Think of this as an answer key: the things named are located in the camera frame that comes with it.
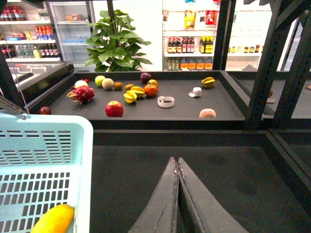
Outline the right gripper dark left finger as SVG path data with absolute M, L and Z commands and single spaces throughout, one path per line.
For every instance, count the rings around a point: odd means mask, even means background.
M 177 229 L 179 177 L 176 161 L 170 158 L 147 206 L 130 233 L 175 233 Z

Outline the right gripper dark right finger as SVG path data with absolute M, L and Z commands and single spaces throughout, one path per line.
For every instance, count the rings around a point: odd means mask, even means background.
M 178 159 L 178 206 L 187 233 L 246 233 L 183 158 Z

